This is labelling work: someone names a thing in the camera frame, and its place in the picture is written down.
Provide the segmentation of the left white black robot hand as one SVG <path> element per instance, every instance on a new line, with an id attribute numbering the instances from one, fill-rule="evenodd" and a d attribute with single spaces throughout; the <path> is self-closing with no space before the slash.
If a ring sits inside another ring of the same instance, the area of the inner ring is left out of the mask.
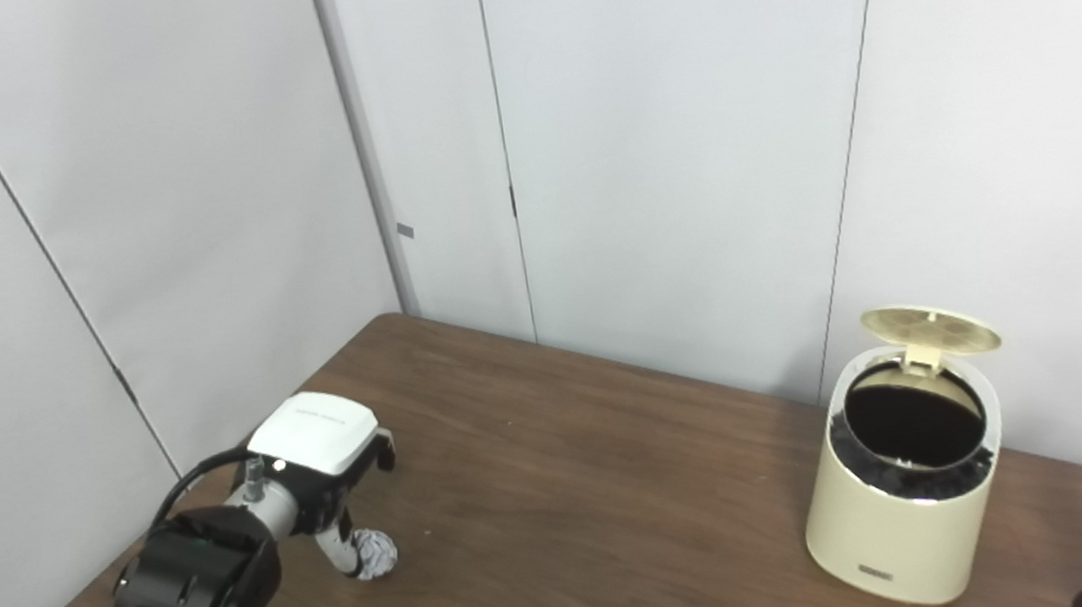
<path id="1" fill-rule="evenodd" d="M 390 575 L 398 547 L 360 528 L 349 493 L 370 471 L 392 472 L 395 443 L 371 408 L 334 394 L 298 392 L 253 431 L 228 504 L 249 509 L 276 540 L 313 538 L 341 575 L 360 582 Z"/>

